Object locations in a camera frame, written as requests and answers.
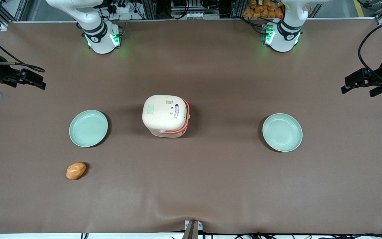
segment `green indicator light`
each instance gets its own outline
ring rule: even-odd
[[[118,36],[110,34],[110,38],[111,38],[114,45],[119,45],[119,37]]]

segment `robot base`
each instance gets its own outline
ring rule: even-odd
[[[120,48],[123,29],[111,21],[104,21],[107,24],[107,33],[100,42],[92,42],[88,38],[89,48],[98,54],[110,53],[115,48]]]
[[[268,35],[262,36],[264,45],[269,46],[278,52],[287,52],[291,50],[294,45],[297,44],[298,37],[300,36],[299,33],[294,39],[285,40],[285,38],[279,34],[278,26],[276,23],[268,23],[266,27],[266,33],[268,33]]]

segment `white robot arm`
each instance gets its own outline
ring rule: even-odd
[[[96,53],[106,54],[120,47],[121,33],[119,26],[111,21],[104,21],[94,6],[103,0],[46,0],[53,8],[60,9],[73,17],[85,32],[88,45]]]
[[[291,50],[297,44],[300,30],[308,18],[307,4],[321,4],[332,0],[281,0],[285,5],[284,17],[271,25],[265,44],[279,52]]]

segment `white rice cooker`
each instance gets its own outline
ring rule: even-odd
[[[142,121],[158,137],[178,138],[188,127],[190,109],[187,101],[173,95],[153,95],[144,103]]]

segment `cable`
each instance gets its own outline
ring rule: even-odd
[[[376,30],[380,29],[381,27],[382,27],[382,24],[378,25],[376,28],[374,28],[372,31],[370,31],[370,32],[368,33],[368,35],[366,35],[365,38],[362,40],[362,42],[360,43],[359,48],[358,48],[358,50],[357,50],[357,56],[359,57],[359,60],[360,60],[360,62],[362,63],[362,65],[363,65],[368,71],[370,71],[370,73],[372,73],[374,76],[378,77],[379,79],[382,79],[382,77],[379,76],[373,69],[371,69],[371,67],[369,67],[369,66],[365,63],[365,61],[362,59],[362,55],[360,54],[360,50],[362,49],[362,46],[363,46],[363,44],[365,43],[365,41],[368,39],[368,37],[369,37],[370,35],[372,35]]]
[[[132,4],[134,5],[135,9],[137,10],[138,12],[138,15],[142,18],[142,20],[145,20],[144,18],[144,14],[141,13],[141,10],[138,8],[138,5],[135,1],[132,1]]]
[[[34,66],[34,65],[29,65],[29,64],[26,64],[26,63],[24,63],[23,61],[17,59],[17,58],[16,58],[15,56],[13,56],[11,53],[9,53],[8,51],[6,51],[6,50],[4,49],[4,47],[1,47],[1,45],[0,45],[0,49],[3,50],[8,56],[11,56],[12,59],[14,59],[14,60],[16,60],[16,61],[19,62],[19,63],[16,62],[15,65],[23,65],[23,66],[25,66],[25,67],[27,67],[27,68],[30,68],[30,69],[34,70],[34,71],[38,71],[38,72],[42,72],[42,73],[45,72],[45,70],[44,70],[43,68],[41,68],[41,67]]]
[[[233,17],[233,18],[239,18],[239,19],[243,20],[245,23],[247,23],[247,24],[249,24],[249,25],[252,25],[252,26],[259,26],[259,27],[262,26],[262,24],[252,23],[252,22],[250,21],[250,18],[249,18],[248,20],[245,19],[245,18],[243,18],[243,17],[240,17],[240,16],[236,16],[236,17]],[[280,23],[280,22],[277,22],[277,23],[276,23],[276,22],[271,21],[271,20],[266,19],[266,18],[261,18],[261,19],[263,19],[263,20],[265,20],[265,21],[268,21],[268,22],[270,22],[270,23],[275,23],[275,24]]]
[[[190,4],[189,4],[188,0],[185,0],[184,12],[182,13],[182,15],[181,15],[179,18],[175,18],[175,17],[171,16],[171,15],[168,13],[168,11],[167,11],[167,6],[168,6],[168,4],[169,4],[169,1],[170,1],[170,0],[166,0],[166,1],[165,1],[165,14],[166,14],[170,19],[174,19],[174,20],[176,19],[176,20],[179,20],[179,19],[183,18],[185,15],[187,15],[188,10],[190,9]]]
[[[104,18],[108,19],[109,17],[108,17],[107,15],[103,14],[103,11],[101,11],[101,7],[98,6],[98,8],[100,9],[101,18],[103,18],[103,19],[104,19]]]
[[[369,2],[362,3],[360,0],[356,0],[360,5],[362,5],[364,8],[372,7],[372,5],[369,4]]]
[[[87,239],[88,236],[89,236],[89,233],[81,233],[81,239]]]
[[[204,2],[203,0],[200,0],[200,5],[203,6],[203,8],[206,8],[206,9],[209,9],[209,10],[212,10],[212,9],[217,9],[219,8],[219,3],[216,4],[215,6],[210,6],[210,5],[204,5]]]

